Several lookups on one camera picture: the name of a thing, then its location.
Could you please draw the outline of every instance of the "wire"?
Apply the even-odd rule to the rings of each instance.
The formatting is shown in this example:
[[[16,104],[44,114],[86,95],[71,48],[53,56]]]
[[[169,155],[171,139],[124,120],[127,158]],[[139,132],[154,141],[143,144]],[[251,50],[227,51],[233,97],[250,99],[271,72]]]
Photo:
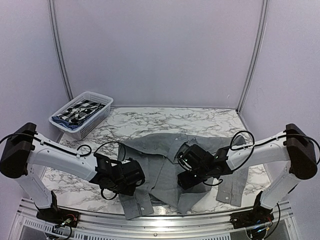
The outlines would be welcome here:
[[[210,186],[210,187],[218,186],[218,185],[222,184],[222,182],[224,181],[223,179],[218,179],[219,182],[218,182],[217,184],[208,184],[208,183],[206,183],[207,180],[203,181],[202,183],[203,183],[204,185],[207,185],[207,186]]]
[[[88,147],[90,149],[86,154],[90,155],[92,153],[92,148],[88,144],[82,144],[76,150],[79,151],[79,149],[81,149],[82,147]]]
[[[2,144],[4,140],[6,140],[8,138],[11,138],[13,136],[25,136],[25,137],[30,137],[32,139],[36,139],[37,141],[40,141],[40,139],[36,138],[35,136],[29,135],[29,134],[26,134],[26,133],[12,133],[12,134],[9,134],[9,135],[5,136],[4,138],[2,138],[0,140],[0,144]]]
[[[271,220],[271,218],[268,216],[267,219],[269,220],[269,222],[271,223],[271,225],[269,226],[269,228],[271,228],[274,225],[274,222]]]
[[[233,138],[232,138],[232,140],[231,140],[230,150],[236,151],[236,150],[239,149],[239,148],[237,148],[237,149],[232,149],[232,148],[231,148],[231,145],[232,145],[233,140],[235,139],[235,137],[236,137],[238,134],[240,134],[240,133],[248,133],[248,134],[250,134],[250,135],[253,137],[252,133],[249,132],[249,131],[243,130],[243,131],[237,132],[237,133],[233,136]],[[278,137],[271,138],[271,139],[269,139],[269,140],[267,140],[267,141],[265,141],[265,142],[262,142],[262,143],[259,143],[259,144],[256,144],[256,145],[255,145],[255,138],[253,137],[253,138],[252,138],[252,140],[253,140],[253,145],[248,146],[248,147],[252,147],[249,156],[248,156],[238,167],[236,167],[236,168],[233,169],[232,171],[233,171],[233,172],[237,171],[238,169],[240,169],[240,168],[249,160],[249,158],[250,158],[250,157],[252,156],[252,154],[254,153],[254,148],[255,148],[255,147],[259,147],[259,146],[268,144],[268,143],[270,143],[270,142],[272,142],[272,141],[274,141],[274,140],[276,140],[276,139],[281,139],[281,138],[285,138],[285,137],[302,137],[302,138],[305,138],[305,139],[309,139],[309,140],[311,140],[311,141],[313,141],[313,142],[315,143],[315,145],[317,146],[317,148],[318,148],[318,150],[319,150],[319,153],[320,153],[320,144],[319,144],[314,138],[312,138],[312,137],[310,137],[310,136],[302,135],[302,134],[288,133],[288,134],[284,134],[284,135],[281,135],[281,136],[278,136]],[[318,165],[319,163],[320,163],[320,156],[319,156],[319,159],[318,159],[318,161],[316,162],[316,164]]]
[[[44,225],[43,225],[42,230],[43,230],[43,233],[44,233],[46,239],[51,239],[51,240],[53,240],[53,239],[54,239],[54,240],[68,240],[68,239],[71,238],[71,235],[72,235],[72,227],[71,227],[69,224],[66,224],[65,226],[68,226],[68,227],[70,228],[70,233],[69,233],[69,235],[68,235],[66,238],[61,238],[61,237],[55,236],[55,235],[48,236],[48,235],[45,233]]]
[[[240,169],[243,165],[245,165],[245,163],[249,160],[249,158],[252,156],[252,154],[254,153],[254,149],[255,149],[255,146],[253,145],[252,146],[252,149],[251,149],[251,152],[250,154],[248,155],[248,157],[238,166],[236,167],[235,169],[232,169],[231,171],[235,172],[237,171],[238,169]]]
[[[239,150],[239,148],[232,148],[232,146],[233,146],[233,143],[234,143],[236,137],[237,137],[239,134],[242,134],[242,133],[247,133],[247,134],[249,134],[250,137],[252,138],[252,146],[255,145],[255,142],[256,142],[256,141],[255,141],[254,135],[253,135],[250,131],[241,130],[241,131],[238,131],[238,132],[232,137],[232,139],[231,139],[231,142],[230,142],[230,150],[231,150],[231,151],[237,151],[237,150]]]
[[[186,163],[181,158],[178,158],[177,160],[178,160],[178,164],[180,165],[180,167],[182,167],[185,171],[190,172],[190,173],[197,175],[197,176],[200,176],[200,177],[212,177],[213,178],[213,176],[211,176],[211,175],[201,175],[195,171],[192,171],[192,168],[185,165]]]
[[[123,154],[123,158],[122,158],[122,160],[121,160],[121,162],[123,162],[123,161],[125,160],[125,158],[126,158],[126,154],[127,154],[127,153],[126,153],[126,146],[125,146],[122,142],[120,142],[120,141],[107,141],[107,142],[101,144],[101,145],[94,151],[93,154],[96,154],[104,145],[107,145],[107,144],[119,144],[119,146],[123,147],[124,154]]]
[[[104,195],[104,190],[105,190],[105,188],[101,189],[100,193],[101,193],[101,197],[104,198],[105,200],[113,200],[118,196],[118,193],[116,193],[112,198],[106,198]]]
[[[11,137],[14,137],[14,136],[25,136],[25,137],[29,137],[29,138],[32,138],[32,139],[34,139],[34,140],[36,140],[36,141],[38,141],[38,142],[41,143],[41,140],[40,140],[39,138],[35,137],[35,136],[29,135],[29,134],[26,134],[26,133],[12,133],[12,134],[9,134],[9,135],[5,136],[4,138],[2,138],[2,139],[0,140],[0,144],[2,144],[4,140],[6,140],[6,139],[8,139],[8,138],[11,138]],[[53,144],[51,144],[51,143],[49,143],[49,142],[46,142],[46,141],[44,141],[43,144],[44,144],[44,145],[47,145],[47,146],[49,146],[49,147],[52,147],[52,148],[54,148],[54,149],[58,149],[58,150],[60,150],[60,151],[62,151],[62,152],[64,152],[64,153],[67,153],[67,154],[70,154],[70,155],[73,155],[73,156],[77,156],[77,155],[78,155],[78,154],[75,153],[75,152],[68,151],[68,150],[66,150],[66,149],[64,149],[64,148],[58,147],[58,146],[53,145]],[[89,155],[91,154],[91,152],[92,152],[92,150],[91,150],[90,152],[88,152],[88,153],[80,154],[80,157],[89,156]]]
[[[76,221],[76,220],[77,220],[77,218],[75,217],[75,215],[73,215],[73,214],[71,214],[71,213],[68,214],[68,215],[66,215],[66,217],[67,217],[67,216],[72,216],[72,217],[73,217],[73,221]]]
[[[276,223],[274,229],[270,232],[270,234],[268,236],[266,236],[264,239],[267,239],[271,236],[271,234],[273,234],[275,232],[275,230],[277,229],[279,223],[280,223],[280,218],[281,218],[281,210],[280,210],[280,206],[279,206],[279,203],[276,204],[278,206],[278,210],[279,210],[279,219],[278,219],[278,222]]]

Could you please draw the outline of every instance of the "folded clothing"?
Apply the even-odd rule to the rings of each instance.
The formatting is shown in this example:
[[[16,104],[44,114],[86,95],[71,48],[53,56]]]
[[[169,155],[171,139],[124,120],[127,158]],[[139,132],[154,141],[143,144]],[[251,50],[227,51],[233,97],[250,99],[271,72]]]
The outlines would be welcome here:
[[[79,128],[81,126],[81,125],[72,125],[68,121],[65,121],[57,116],[53,116],[51,118],[55,123],[65,127],[65,128],[71,129],[71,130],[76,130],[77,128]]]
[[[57,116],[53,116],[52,120],[65,128],[75,130],[104,106],[104,104],[99,102],[84,100],[73,107],[69,107]]]

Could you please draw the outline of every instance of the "metal plate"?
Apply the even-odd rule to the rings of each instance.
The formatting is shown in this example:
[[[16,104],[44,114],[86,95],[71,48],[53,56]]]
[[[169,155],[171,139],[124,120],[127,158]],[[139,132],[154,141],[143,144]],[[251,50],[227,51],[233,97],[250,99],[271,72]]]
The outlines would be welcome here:
[[[292,211],[289,202],[280,203],[281,219],[291,219]],[[250,209],[240,208],[233,211],[222,211],[208,214],[186,216],[144,216],[126,220],[124,215],[107,214],[78,210],[80,213],[78,227],[73,228],[73,238],[76,240],[137,240],[137,239],[189,239],[189,240],[231,240],[232,232],[244,231],[244,228],[233,229],[230,214]],[[274,209],[275,220],[279,213]],[[47,226],[50,232],[54,224],[36,218],[37,209],[32,200],[22,199],[15,218],[9,240],[20,239],[23,226],[38,230]]]

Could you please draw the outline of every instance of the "gray shirt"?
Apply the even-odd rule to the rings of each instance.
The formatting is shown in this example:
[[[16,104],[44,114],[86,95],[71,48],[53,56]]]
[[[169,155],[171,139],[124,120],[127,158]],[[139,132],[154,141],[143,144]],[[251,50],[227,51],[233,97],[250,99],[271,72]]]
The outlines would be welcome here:
[[[137,160],[145,175],[145,183],[137,187],[134,196],[119,195],[125,217],[133,219],[152,214],[151,201],[156,198],[186,214],[194,204],[202,199],[211,187],[200,183],[188,190],[178,185],[178,174],[184,170],[178,164],[177,154],[184,152],[193,144],[214,154],[219,148],[230,144],[230,137],[201,137],[179,133],[155,133],[123,142],[125,158]],[[237,138],[236,145],[244,144]],[[123,159],[124,149],[119,148],[118,160]],[[248,169],[223,177],[219,185],[217,200],[224,203],[241,205],[242,193],[248,177]],[[212,184],[213,179],[206,181]]]

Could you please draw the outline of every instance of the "metal frame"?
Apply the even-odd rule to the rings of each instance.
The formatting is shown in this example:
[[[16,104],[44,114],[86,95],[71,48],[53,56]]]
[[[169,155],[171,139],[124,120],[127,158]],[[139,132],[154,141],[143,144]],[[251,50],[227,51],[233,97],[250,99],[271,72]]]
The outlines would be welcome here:
[[[49,15],[50,15],[50,23],[51,23],[51,28],[52,28],[53,42],[54,42],[54,46],[55,46],[55,50],[56,50],[56,54],[57,54],[57,58],[58,58],[58,63],[59,63],[59,67],[60,67],[60,71],[61,71],[61,75],[62,75],[62,80],[63,80],[65,92],[66,92],[67,97],[70,101],[74,97],[73,97],[71,85],[69,82],[67,68],[65,65],[63,51],[62,51],[62,47],[61,47],[55,0],[47,0],[47,1],[48,1],[48,8],[49,8]],[[265,33],[268,5],[269,5],[269,0],[262,0],[258,31],[257,31],[256,39],[255,39],[251,62],[249,65],[249,69],[248,69],[248,72],[246,75],[246,80],[244,82],[244,86],[243,86],[243,89],[242,89],[242,92],[240,95],[238,105],[235,109],[238,113],[241,112],[241,110],[244,106],[245,100],[248,95],[249,87],[251,85],[253,75],[255,72],[259,52],[261,50],[261,46],[262,46],[262,42],[263,42],[263,38],[264,38],[264,33]]]
[[[51,29],[52,29],[52,35],[53,35],[53,43],[54,43],[56,55],[58,58],[63,85],[64,85],[66,95],[69,101],[71,101],[74,98],[74,96],[71,90],[71,85],[69,82],[68,73],[67,73],[67,69],[66,69],[66,65],[63,57],[63,51],[61,48],[61,42],[60,42],[60,36],[59,36],[59,30],[58,30],[58,21],[57,21],[57,15],[56,15],[56,5],[54,0],[48,0],[48,8],[49,8],[50,23],[51,23]]]
[[[252,79],[254,77],[255,68],[257,65],[258,56],[259,56],[259,53],[261,50],[261,46],[262,46],[264,34],[265,34],[265,29],[266,29],[268,6],[269,6],[269,0],[262,0],[260,21],[259,21],[258,31],[256,34],[252,58],[251,58],[250,66],[248,69],[248,73],[246,75],[246,80],[245,80],[245,83],[243,86],[240,100],[239,100],[238,106],[236,108],[236,111],[238,113],[241,113],[241,111],[244,107],[244,104],[245,104],[245,101],[246,101],[246,98],[247,98],[247,95],[249,92],[249,88],[250,88]]]
[[[281,220],[286,221],[287,230],[291,240],[298,240],[295,229],[293,213],[288,201],[281,202]],[[233,229],[229,222],[230,214],[250,209],[239,208],[230,211],[216,213],[172,215],[172,216],[144,216],[133,220],[126,220],[124,215],[108,214],[77,210],[80,212],[78,227],[74,228],[71,239],[114,239],[114,240],[137,240],[137,239],[189,239],[205,240],[215,237],[228,236],[232,232],[243,231],[244,228]],[[44,229],[47,233],[53,223],[44,222],[36,218],[37,209],[32,200],[23,198],[18,208],[9,240],[20,239],[23,226],[31,226],[34,229]],[[278,220],[278,208],[274,208],[275,220]]]

